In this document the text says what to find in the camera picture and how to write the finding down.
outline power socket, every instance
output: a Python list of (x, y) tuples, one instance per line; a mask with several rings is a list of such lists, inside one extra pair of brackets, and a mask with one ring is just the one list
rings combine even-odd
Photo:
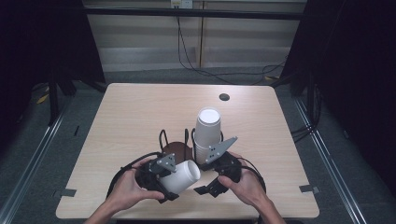
[(181, 8), (181, 0), (171, 0), (171, 8)]
[(181, 8), (192, 9), (192, 0), (181, 0)]

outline wooden table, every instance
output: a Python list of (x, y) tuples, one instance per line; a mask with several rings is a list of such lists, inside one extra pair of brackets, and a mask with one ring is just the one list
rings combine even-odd
[[(230, 100), (219, 96), (226, 93)], [(113, 175), (121, 166), (153, 151), (161, 151), (159, 134), (166, 130), (169, 142), (184, 141), (184, 130), (195, 126), (206, 106), (221, 114), (224, 139), (238, 136), (229, 149), (253, 162), (264, 176), (268, 196), (282, 217), (318, 216), (304, 168), (290, 135), (274, 89), (225, 85), (111, 84), (91, 126), (71, 174), (67, 189), (74, 197), (62, 197), (59, 218), (87, 218), (106, 198)], [(172, 202), (145, 200), (117, 213), (118, 219), (255, 218), (253, 207), (241, 203), (229, 190), (219, 197), (198, 195), (193, 188), (209, 184), (217, 173), (201, 179)]]

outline gray carpet floor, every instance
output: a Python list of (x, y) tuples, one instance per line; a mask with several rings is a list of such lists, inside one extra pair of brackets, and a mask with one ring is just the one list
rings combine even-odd
[[(211, 73), (260, 73), (262, 68), (213, 68)], [(278, 76), (281, 68), (268, 74)], [(261, 75), (232, 74), (218, 77), (200, 75), (186, 69), (122, 72), (106, 74), (107, 84), (114, 82), (133, 83), (195, 83), (195, 84), (238, 84), (268, 85), (271, 81)], [(78, 91), (64, 114), (63, 122), (53, 138), (44, 160), (24, 195), (23, 201), (12, 223), (81, 223), (83, 220), (61, 220), (55, 216), (60, 201), (53, 197), (57, 189), (64, 189), (72, 173), (78, 154), (91, 128), (96, 111), (104, 96), (83, 83), (75, 83)], [(19, 131), (7, 153), (0, 159), (0, 204), (3, 206), (8, 195), (17, 184), (26, 164), (35, 152), (50, 119), (49, 101), (37, 105), (35, 102), (44, 90), (32, 93), (29, 108), (25, 111)], [(291, 131), (304, 126), (289, 86), (276, 88)], [(364, 161), (359, 149), (343, 134), (343, 128), (327, 110), (324, 103), (318, 130), (332, 154), (351, 192), (359, 203), (367, 223), (396, 223), (396, 200), (389, 193), (378, 175)], [(332, 182), (315, 144), (308, 135), (296, 144), (307, 177), (320, 193), (315, 197), (320, 215), (303, 223), (353, 223), (341, 197)]]

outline black horizontal bar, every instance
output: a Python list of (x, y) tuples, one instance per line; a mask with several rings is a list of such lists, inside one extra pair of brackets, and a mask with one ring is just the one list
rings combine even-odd
[(205, 18), (239, 18), (262, 20), (299, 21), (302, 13), (208, 10), (185, 8), (136, 8), (136, 7), (41, 7), (45, 10), (84, 11), (91, 15), (125, 15), (125, 16), (168, 16), (168, 17), (205, 17)]

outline person's right arm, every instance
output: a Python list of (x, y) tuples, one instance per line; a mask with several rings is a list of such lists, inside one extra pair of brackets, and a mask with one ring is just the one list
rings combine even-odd
[[(237, 154), (232, 154), (236, 158), (241, 158)], [(247, 165), (243, 160), (240, 161), (242, 165)], [(265, 224), (285, 224), (285, 220), (276, 210), (274, 203), (268, 198), (253, 172), (242, 169), (241, 179), (238, 183), (234, 183), (224, 175), (220, 175), (218, 180), (224, 187), (232, 190), (243, 203), (253, 206)]]

